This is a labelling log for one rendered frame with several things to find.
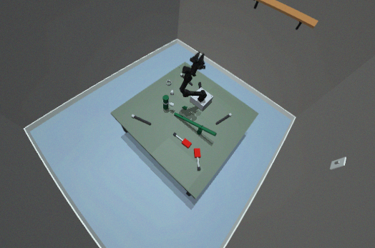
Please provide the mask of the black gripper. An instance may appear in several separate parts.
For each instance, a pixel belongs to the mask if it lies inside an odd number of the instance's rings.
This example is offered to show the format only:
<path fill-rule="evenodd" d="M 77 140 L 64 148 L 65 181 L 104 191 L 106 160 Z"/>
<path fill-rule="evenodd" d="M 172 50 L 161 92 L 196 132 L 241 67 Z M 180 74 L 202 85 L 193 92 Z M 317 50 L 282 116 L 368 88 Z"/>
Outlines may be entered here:
<path fill-rule="evenodd" d="M 205 54 L 203 54 L 203 55 L 198 59 L 199 55 L 200 55 L 200 52 L 198 52 L 194 57 L 190 58 L 190 61 L 193 62 L 193 65 L 191 65 L 191 68 L 193 68 L 193 69 L 195 69 L 195 70 L 197 70 L 197 65 L 198 65 L 198 64 L 199 64 L 199 65 L 201 65 L 201 64 L 204 65 L 204 64 L 205 64 L 205 62 L 204 62 L 204 55 L 205 55 Z"/>

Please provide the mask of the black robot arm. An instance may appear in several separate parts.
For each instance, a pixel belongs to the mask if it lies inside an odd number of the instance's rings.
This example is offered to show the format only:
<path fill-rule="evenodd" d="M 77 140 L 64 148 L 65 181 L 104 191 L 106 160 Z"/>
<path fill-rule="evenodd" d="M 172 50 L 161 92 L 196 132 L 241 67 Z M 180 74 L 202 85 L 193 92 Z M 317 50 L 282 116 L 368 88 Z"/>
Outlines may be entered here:
<path fill-rule="evenodd" d="M 205 65 L 197 65 L 197 69 L 205 69 Z M 199 96 L 198 98 L 198 101 L 199 102 L 202 102 L 204 101 L 204 99 L 206 98 L 207 94 L 205 92 L 205 90 L 201 90 L 201 91 L 189 91 L 187 89 L 185 89 L 185 87 L 188 85 L 188 82 L 190 82 L 192 80 L 192 76 L 196 76 L 196 71 L 195 69 L 193 68 L 190 68 L 188 66 L 184 66 L 182 68 L 182 73 L 184 73 L 184 81 L 180 87 L 180 92 L 182 93 L 182 95 L 184 97 L 188 97 L 188 96 Z"/>

